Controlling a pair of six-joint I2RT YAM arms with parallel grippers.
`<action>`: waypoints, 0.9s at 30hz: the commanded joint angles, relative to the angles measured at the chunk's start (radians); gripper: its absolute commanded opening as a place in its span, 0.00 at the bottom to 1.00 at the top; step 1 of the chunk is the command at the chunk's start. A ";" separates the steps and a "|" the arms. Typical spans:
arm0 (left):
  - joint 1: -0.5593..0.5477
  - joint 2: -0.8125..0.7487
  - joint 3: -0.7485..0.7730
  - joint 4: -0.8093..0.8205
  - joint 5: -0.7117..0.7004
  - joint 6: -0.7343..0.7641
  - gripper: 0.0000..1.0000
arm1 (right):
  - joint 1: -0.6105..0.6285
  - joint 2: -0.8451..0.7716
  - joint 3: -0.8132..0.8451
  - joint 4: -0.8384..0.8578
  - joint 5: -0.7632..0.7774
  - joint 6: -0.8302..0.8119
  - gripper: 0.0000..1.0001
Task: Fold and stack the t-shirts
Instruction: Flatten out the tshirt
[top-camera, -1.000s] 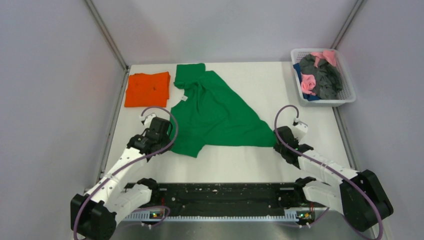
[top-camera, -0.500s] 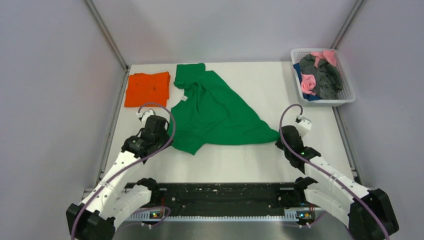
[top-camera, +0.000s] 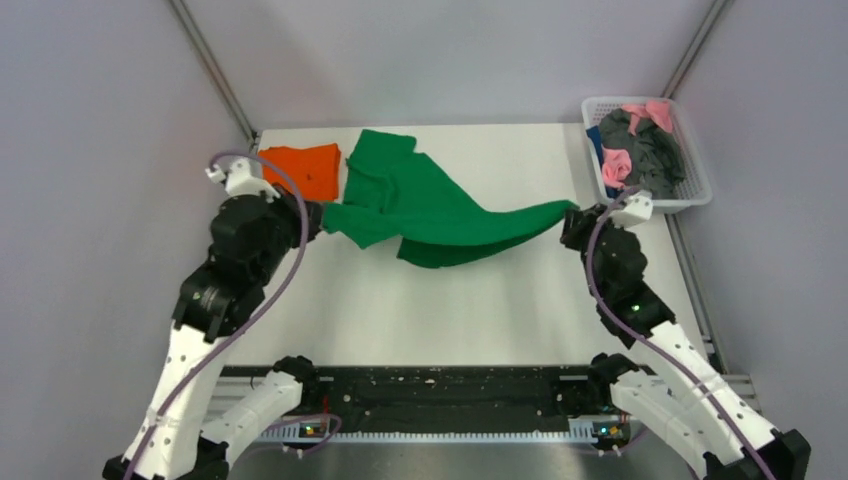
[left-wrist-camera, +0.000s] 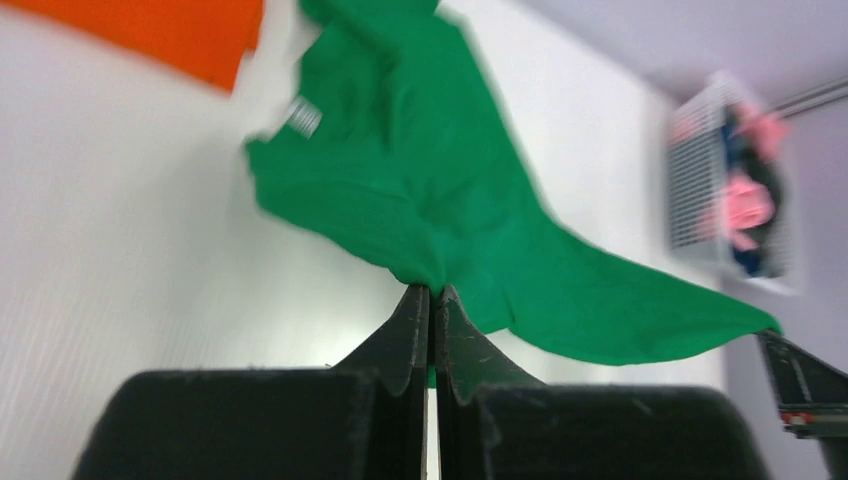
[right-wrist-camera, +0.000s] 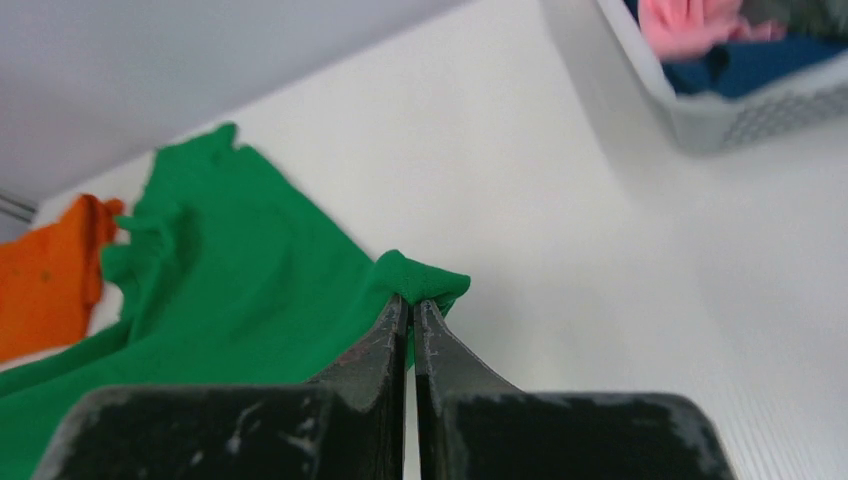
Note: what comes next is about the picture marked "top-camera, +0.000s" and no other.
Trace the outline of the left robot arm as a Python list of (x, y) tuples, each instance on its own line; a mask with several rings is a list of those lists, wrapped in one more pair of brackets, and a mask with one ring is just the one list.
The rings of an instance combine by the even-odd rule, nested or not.
[(181, 285), (162, 373), (127, 450), (106, 461), (106, 479), (225, 479), (237, 459), (283, 415), (319, 404), (317, 371), (303, 356), (277, 361), (259, 385), (206, 418), (229, 347), (270, 299), (265, 286), (291, 249), (320, 230), (323, 206), (291, 194), (227, 199), (210, 224), (204, 263)]

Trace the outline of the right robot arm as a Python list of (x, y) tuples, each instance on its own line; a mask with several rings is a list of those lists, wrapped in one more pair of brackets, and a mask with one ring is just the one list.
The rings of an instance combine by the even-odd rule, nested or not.
[(812, 448), (743, 399), (689, 340), (645, 280), (636, 235), (613, 225), (601, 205), (569, 209), (560, 239), (576, 251), (601, 323), (624, 352), (590, 366), (589, 404), (634, 416), (697, 479), (803, 479)]

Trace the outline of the green t shirt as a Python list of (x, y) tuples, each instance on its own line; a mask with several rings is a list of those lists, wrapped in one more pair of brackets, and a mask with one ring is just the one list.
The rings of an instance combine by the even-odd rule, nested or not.
[(343, 198), (324, 208), (324, 231), (361, 249), (400, 238), (397, 259), (439, 269), (522, 245), (578, 207), (563, 199), (489, 211), (416, 146), (413, 136), (362, 131), (346, 161)]

